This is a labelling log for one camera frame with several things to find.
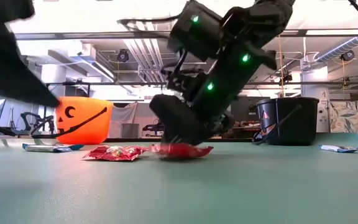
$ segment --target desk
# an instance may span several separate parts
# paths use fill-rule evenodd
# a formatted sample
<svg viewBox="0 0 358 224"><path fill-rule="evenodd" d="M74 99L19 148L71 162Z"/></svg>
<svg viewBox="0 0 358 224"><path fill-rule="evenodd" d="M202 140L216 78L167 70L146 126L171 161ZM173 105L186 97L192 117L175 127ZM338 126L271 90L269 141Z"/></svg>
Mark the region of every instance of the desk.
<svg viewBox="0 0 358 224"><path fill-rule="evenodd" d="M86 162L85 151L24 152L24 141L0 140L0 223L358 223L358 153L318 148L358 146L358 134L309 147L209 142L211 155L188 162Z"/></svg>

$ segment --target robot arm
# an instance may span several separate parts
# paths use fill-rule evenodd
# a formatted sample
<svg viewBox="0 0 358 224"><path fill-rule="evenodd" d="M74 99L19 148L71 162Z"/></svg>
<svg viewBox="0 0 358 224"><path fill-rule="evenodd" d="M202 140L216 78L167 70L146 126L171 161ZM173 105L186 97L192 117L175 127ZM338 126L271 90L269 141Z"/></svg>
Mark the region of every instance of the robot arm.
<svg viewBox="0 0 358 224"><path fill-rule="evenodd" d="M231 128L234 122L225 114L231 101L260 65L277 69L275 52L261 48L284 31L293 3L261 0L249 8L234 7L220 17L196 1L187 2L168 40L168 48L181 58L173 71L162 70L167 86L181 92L184 100L156 95L150 102L165 125L164 142L197 145L219 127ZM186 78L187 71L180 68L187 53L216 62L208 73L199 71L196 77Z"/></svg>

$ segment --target red object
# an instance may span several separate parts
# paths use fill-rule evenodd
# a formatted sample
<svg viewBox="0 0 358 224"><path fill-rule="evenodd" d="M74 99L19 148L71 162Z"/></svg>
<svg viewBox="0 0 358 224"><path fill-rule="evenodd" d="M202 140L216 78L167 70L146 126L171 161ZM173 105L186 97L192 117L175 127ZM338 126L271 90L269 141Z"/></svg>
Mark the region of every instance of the red object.
<svg viewBox="0 0 358 224"><path fill-rule="evenodd" d="M83 158L93 158L105 161L133 161L148 148L142 146L99 146Z"/></svg>
<svg viewBox="0 0 358 224"><path fill-rule="evenodd" d="M208 155L214 147L196 147L189 144L161 144L153 145L152 152L164 159L191 159Z"/></svg>

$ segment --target white candy wrapper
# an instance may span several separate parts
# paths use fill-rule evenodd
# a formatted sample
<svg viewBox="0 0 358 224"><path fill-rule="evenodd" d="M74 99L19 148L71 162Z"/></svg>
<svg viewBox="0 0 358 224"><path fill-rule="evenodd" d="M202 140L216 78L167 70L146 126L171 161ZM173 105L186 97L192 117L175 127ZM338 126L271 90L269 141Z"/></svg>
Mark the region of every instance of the white candy wrapper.
<svg viewBox="0 0 358 224"><path fill-rule="evenodd" d="M36 144L23 144L22 147L27 152L72 152L81 149L84 145L72 145L72 146L43 146Z"/></svg>
<svg viewBox="0 0 358 224"><path fill-rule="evenodd" d="M339 152L339 153L353 153L357 152L358 148L356 147L348 147L348 146L328 146L328 145L320 145L321 150L331 151L331 152Z"/></svg>

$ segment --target ceiling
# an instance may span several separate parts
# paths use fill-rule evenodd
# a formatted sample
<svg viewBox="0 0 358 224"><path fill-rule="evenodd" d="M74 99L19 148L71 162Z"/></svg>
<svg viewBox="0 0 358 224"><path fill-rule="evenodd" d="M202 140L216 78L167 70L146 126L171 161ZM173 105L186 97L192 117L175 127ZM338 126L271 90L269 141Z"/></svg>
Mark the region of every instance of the ceiling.
<svg viewBox="0 0 358 224"><path fill-rule="evenodd" d="M115 19L122 17L165 17L174 15L181 11L184 0L171 0L170 4L165 1L132 1L116 0L106 2L84 1L79 4L69 4L72 0L60 0L59 10L53 8L57 2L35 2L37 14L29 21L18 21L11 24L11 28L16 33L48 33L48 32L111 32L117 31ZM205 0L199 1L216 11L220 15L233 6L250 6L254 1L223 1ZM154 24L155 30L170 30L174 22L169 24ZM297 0L294 5L294 13L287 29L347 29L358 28L358 12L352 8L346 0ZM337 47L350 37L280 37L269 42L264 49L282 52L283 59L277 57L277 63L282 67L294 61L291 66L293 73L300 71L300 59L304 55L319 56ZM84 39L84 44L91 44L110 64L110 72L118 76L122 82L141 82L142 79L148 82L162 81L158 73L151 72L162 64L175 62L177 56L167 49L163 40L156 40L156 45L149 40L121 40L121 39ZM128 45L137 46L137 49L130 49ZM129 60L126 63L119 63L117 55L121 49L128 49ZM342 81L344 77L350 77L351 81L358 82L358 47L353 49L356 59L343 66L339 59L327 62L329 75L332 81ZM186 66L198 67L208 70L213 61L201 62L190 55L186 59ZM264 66L254 74L252 82L270 82L277 80L279 73L271 71ZM346 91L358 93L357 86L349 86Z"/></svg>

